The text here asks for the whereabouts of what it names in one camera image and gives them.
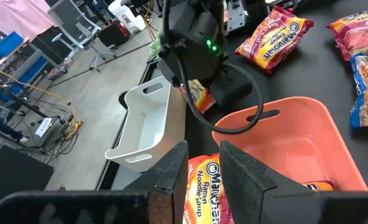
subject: gray floor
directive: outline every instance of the gray floor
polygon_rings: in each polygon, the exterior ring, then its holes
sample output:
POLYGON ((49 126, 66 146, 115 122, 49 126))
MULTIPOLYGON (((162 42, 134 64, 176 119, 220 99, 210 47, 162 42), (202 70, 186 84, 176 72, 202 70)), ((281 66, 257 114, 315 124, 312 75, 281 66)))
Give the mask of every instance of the gray floor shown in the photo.
MULTIPOLYGON (((154 21, 152 25, 159 27, 160 21, 154 21)), ((145 29, 123 44, 115 53, 121 55, 150 40, 145 29)), ((103 47, 100 42, 97 42, 96 48, 102 49, 103 47)), ((149 47, 143 47, 99 67, 100 73, 94 70, 89 71, 48 89, 71 101, 77 119, 83 121, 84 125, 80 128, 78 141, 72 151, 50 162, 55 170, 47 190, 58 189, 62 184, 67 190, 92 190, 94 188, 105 162, 104 153, 112 145, 126 112, 119 104, 118 96, 138 84, 146 66, 148 52, 149 47)), ((53 84, 60 83, 86 70, 93 54, 94 52, 90 50, 75 55, 75 63, 70 67, 68 74, 60 77, 53 84)), ((66 102, 53 96, 43 95, 41 99, 67 106, 66 102)), ((47 115, 53 114, 49 111, 44 112, 47 115)), ((27 130, 25 123, 29 124, 38 119, 40 119, 38 115, 29 112, 23 119, 24 123, 19 122, 19 118, 14 118, 10 124, 17 126, 16 129, 30 136, 31 133, 27 130)))

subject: desk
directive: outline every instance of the desk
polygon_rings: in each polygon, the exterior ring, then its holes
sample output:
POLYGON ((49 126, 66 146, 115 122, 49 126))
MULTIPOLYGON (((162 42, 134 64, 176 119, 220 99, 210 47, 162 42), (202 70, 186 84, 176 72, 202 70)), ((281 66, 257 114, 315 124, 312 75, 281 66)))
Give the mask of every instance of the desk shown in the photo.
MULTIPOLYGON (((324 103, 368 186, 368 129, 352 130, 349 127, 349 110, 356 99, 352 70, 336 48, 334 35, 325 28, 340 17, 363 10, 368 10, 368 1, 340 0, 300 13, 300 17, 314 21, 314 27, 304 35, 296 50, 276 67, 272 75, 261 71, 245 58, 234 55, 235 49, 251 36, 252 30, 248 30, 245 35, 230 38, 227 50, 230 63, 246 69, 255 77, 265 103, 288 96, 309 96, 324 103)), ((223 110, 213 106, 206 112, 206 118, 215 123, 225 114, 256 104, 257 98, 253 92, 231 108, 223 110)), ((190 158, 218 152, 211 131, 202 126, 188 108, 185 137, 189 143, 190 158)), ((115 181, 117 167, 114 162, 105 162, 98 189, 110 189, 115 181)))

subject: wheel caster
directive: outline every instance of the wheel caster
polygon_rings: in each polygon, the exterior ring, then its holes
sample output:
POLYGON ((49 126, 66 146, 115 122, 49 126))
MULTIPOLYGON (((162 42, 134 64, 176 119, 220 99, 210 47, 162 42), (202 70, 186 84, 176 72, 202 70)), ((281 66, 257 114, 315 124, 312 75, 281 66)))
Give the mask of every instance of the wheel caster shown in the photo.
POLYGON ((25 116, 26 115, 26 112, 25 111, 18 111, 17 113, 19 116, 25 116))
POLYGON ((40 152, 40 154, 42 154, 43 156, 47 154, 47 151, 46 151, 45 149, 43 149, 43 148, 40 148, 40 149, 39 149, 39 152, 40 152))

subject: maruchan logo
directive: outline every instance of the maruchan logo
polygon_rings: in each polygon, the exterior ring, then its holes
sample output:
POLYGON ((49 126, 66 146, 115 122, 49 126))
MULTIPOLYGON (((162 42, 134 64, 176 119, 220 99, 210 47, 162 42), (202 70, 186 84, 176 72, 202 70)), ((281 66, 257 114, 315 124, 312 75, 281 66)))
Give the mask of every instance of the maruchan logo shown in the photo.
POLYGON ((351 20, 353 20, 353 19, 357 19, 359 16, 360 16, 360 14, 353 14, 353 15, 351 15, 351 16, 347 16, 347 17, 345 17, 343 20, 344 20, 344 21, 351 21, 351 20))
POLYGON ((220 172, 220 166, 216 162, 209 162, 206 164, 206 173, 209 176, 213 176, 220 172))
POLYGON ((300 29, 300 26, 297 22, 292 22, 289 26, 289 30, 291 33, 296 33, 300 29))
POLYGON ((220 174, 220 166, 218 163, 212 161, 208 162, 205 167, 206 174, 210 176, 210 197, 209 202, 211 206, 211 224, 219 224, 220 223, 220 194, 221 194, 221 185, 222 179, 220 174))

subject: white plastic basket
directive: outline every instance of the white plastic basket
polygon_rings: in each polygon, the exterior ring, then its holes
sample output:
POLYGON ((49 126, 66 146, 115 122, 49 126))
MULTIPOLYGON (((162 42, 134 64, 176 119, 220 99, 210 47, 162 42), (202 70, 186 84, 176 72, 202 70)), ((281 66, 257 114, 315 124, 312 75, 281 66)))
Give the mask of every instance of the white plastic basket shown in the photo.
POLYGON ((145 172, 184 139, 186 102, 163 76, 131 89, 125 101, 128 115, 120 143, 105 157, 145 172))

